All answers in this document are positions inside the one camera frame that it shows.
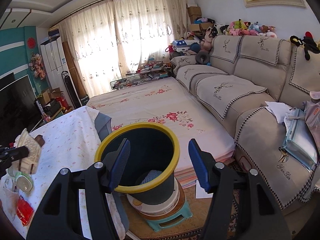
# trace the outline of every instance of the teal plastic stool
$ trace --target teal plastic stool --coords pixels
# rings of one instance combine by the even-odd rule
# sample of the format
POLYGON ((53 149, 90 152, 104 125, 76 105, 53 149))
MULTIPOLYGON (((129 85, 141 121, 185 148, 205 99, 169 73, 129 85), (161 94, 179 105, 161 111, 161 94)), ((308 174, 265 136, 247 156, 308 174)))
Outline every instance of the teal plastic stool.
POLYGON ((191 218, 192 217, 192 212, 189 208, 189 204, 187 199, 185 198, 184 204, 182 206, 182 208, 180 208, 175 214, 171 215, 170 217, 167 218, 163 218, 160 220, 146 220, 146 222, 148 223, 148 225, 153 229, 153 231, 158 232, 161 229, 164 228, 170 228, 170 227, 174 227, 176 225, 178 225, 179 223, 181 223, 182 221, 186 220, 187 218, 191 218), (163 224, 165 222, 169 222, 177 217, 181 216, 181 219, 178 220, 176 223, 167 225, 167 226, 161 226, 160 224, 163 224))

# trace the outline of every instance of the red packet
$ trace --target red packet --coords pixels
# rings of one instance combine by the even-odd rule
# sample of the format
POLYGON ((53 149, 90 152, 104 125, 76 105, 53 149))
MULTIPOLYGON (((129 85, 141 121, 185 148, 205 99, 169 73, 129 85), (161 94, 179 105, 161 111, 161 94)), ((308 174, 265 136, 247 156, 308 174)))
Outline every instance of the red packet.
POLYGON ((17 217, 21 220, 22 225, 24 227, 29 224, 33 214, 33 208, 29 205, 27 201, 23 199, 21 195, 17 202, 16 213, 17 213, 17 217))

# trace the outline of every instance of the trash can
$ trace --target trash can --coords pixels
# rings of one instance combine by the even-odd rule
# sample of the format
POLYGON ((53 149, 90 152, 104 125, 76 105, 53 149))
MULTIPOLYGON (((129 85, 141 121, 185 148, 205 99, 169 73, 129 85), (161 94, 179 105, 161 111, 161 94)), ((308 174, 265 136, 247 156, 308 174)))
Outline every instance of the trash can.
POLYGON ((180 156, 176 135, 158 123, 129 124, 101 142, 95 162, 116 151, 124 138, 130 141, 130 156, 115 190, 130 194, 148 205, 168 200, 174 190, 173 173, 180 156))

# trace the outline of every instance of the mattress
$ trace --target mattress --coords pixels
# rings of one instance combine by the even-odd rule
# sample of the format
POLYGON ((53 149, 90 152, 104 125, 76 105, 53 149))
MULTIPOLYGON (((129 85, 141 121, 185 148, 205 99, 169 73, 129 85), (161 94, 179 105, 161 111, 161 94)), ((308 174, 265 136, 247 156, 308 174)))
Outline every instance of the mattress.
POLYGON ((112 131, 136 122, 156 122, 171 129, 180 144, 175 176, 183 188, 193 186, 196 181, 188 154, 190 139, 196 139, 201 150, 211 153, 216 161, 230 163, 232 160, 233 138, 172 77, 95 96, 87 106, 110 116, 112 131))

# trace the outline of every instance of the television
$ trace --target television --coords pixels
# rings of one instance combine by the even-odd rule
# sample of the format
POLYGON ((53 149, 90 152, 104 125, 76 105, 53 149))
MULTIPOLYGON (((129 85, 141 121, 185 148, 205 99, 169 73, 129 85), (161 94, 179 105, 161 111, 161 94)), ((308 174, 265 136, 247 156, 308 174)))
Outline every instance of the television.
POLYGON ((6 76, 4 76, 3 78, 0 78, 0 90, 4 87, 6 87, 7 85, 11 84, 12 82, 14 82, 16 79, 14 77, 14 73, 10 73, 6 76))
POLYGON ((0 145, 8 147, 23 129, 31 132, 42 120, 35 100, 29 76, 0 90, 0 145))

